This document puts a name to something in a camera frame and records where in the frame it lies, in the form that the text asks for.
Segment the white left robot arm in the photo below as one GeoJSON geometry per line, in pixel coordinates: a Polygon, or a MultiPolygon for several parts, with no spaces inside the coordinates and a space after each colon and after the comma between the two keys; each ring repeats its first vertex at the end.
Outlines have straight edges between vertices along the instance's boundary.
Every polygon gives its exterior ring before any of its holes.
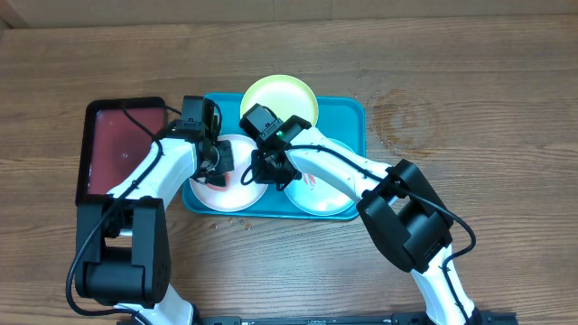
{"type": "Polygon", "coordinates": [[[195,306],[170,284],[165,211],[188,179],[226,185],[233,153],[228,140],[218,139],[222,112],[207,97],[186,96],[178,119],[153,133],[130,115],[134,107],[171,111],[159,97],[99,99],[87,108],[76,197],[76,254],[67,274],[66,300],[85,317],[127,314],[134,324],[198,324],[195,306]],[[90,194],[94,155],[89,146],[100,109],[121,111],[152,144],[121,183],[105,194],[90,194]]]}

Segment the yellow-green plate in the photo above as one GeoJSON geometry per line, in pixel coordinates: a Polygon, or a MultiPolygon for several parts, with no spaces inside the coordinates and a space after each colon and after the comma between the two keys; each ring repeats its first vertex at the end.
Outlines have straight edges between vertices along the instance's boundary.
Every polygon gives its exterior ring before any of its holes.
{"type": "Polygon", "coordinates": [[[312,89],[289,75],[271,75],[253,83],[242,97],[240,116],[254,104],[270,108],[283,121],[299,116],[316,126],[319,118],[319,104],[312,89]]]}

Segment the white plate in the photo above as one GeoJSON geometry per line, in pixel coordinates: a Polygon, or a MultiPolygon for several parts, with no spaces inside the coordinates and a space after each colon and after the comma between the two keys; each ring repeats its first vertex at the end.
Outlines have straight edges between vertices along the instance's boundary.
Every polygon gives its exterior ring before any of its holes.
{"type": "Polygon", "coordinates": [[[230,141],[234,169],[225,173],[226,187],[203,185],[190,180],[192,193],[206,207],[219,212],[236,212],[255,204],[265,193],[267,186],[251,182],[244,186],[241,176],[251,164],[251,153],[256,143],[245,135],[221,135],[219,140],[230,141]]]}

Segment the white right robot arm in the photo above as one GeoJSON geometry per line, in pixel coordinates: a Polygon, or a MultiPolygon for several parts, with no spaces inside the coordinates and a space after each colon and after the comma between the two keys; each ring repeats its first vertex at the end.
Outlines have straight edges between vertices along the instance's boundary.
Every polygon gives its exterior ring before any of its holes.
{"type": "Polygon", "coordinates": [[[279,118],[253,105],[240,128],[256,142],[242,184],[274,184],[278,190],[309,174],[348,196],[375,247],[410,273],[435,324],[472,324],[476,307],[467,297],[454,259],[475,245],[452,250],[451,227],[471,227],[450,212],[419,168],[407,160],[391,166],[359,156],[327,138],[299,116],[279,118]]]}

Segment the red black sponge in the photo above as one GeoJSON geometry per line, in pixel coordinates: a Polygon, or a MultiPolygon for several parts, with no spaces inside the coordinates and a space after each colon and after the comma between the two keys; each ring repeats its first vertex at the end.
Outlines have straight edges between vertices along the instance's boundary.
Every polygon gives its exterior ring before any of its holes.
{"type": "Polygon", "coordinates": [[[220,175],[209,175],[198,180],[203,185],[214,191],[227,191],[230,187],[230,175],[228,172],[220,175]]]}

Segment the light blue plate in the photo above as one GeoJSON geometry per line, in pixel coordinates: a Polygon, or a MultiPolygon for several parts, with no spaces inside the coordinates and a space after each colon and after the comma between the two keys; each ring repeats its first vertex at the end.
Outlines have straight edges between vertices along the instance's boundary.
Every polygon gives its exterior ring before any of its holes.
{"type": "Polygon", "coordinates": [[[345,212],[354,201],[319,177],[302,173],[284,189],[287,198],[300,210],[317,216],[332,217],[345,212]]]}

